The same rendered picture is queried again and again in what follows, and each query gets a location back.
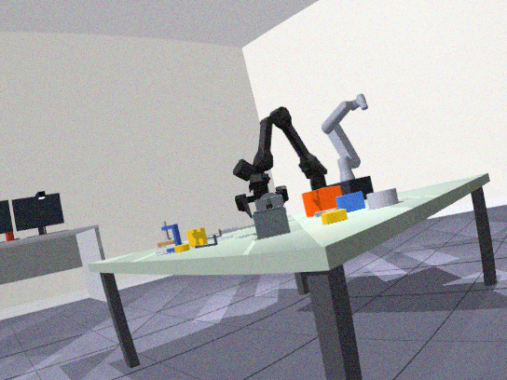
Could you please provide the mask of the blue block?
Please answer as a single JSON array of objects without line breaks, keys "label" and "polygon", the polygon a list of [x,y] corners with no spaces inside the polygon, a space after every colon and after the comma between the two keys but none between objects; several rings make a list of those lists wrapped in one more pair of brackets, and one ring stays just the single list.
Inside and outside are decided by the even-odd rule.
[{"label": "blue block", "polygon": [[363,191],[336,197],[336,204],[338,209],[346,209],[347,212],[365,209],[365,202],[363,199]]}]

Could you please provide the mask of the yellow short cylinder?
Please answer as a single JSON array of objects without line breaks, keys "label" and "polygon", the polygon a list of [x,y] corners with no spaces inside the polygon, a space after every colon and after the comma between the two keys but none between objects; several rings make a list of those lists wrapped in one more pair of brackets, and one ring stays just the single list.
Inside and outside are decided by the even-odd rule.
[{"label": "yellow short cylinder", "polygon": [[182,244],[182,245],[175,246],[174,249],[175,249],[175,253],[181,252],[181,251],[188,251],[188,250],[190,250],[190,246],[189,246],[189,244]]}]

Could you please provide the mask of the yellow block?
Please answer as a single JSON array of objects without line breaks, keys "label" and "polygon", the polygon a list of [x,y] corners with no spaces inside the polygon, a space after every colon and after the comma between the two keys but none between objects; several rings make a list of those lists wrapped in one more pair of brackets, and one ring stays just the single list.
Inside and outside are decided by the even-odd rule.
[{"label": "yellow block", "polygon": [[196,247],[208,244],[205,227],[192,229],[187,231],[190,247]]},{"label": "yellow block", "polygon": [[321,214],[323,224],[332,224],[344,220],[348,220],[348,214],[346,209],[332,210],[325,214]]}]

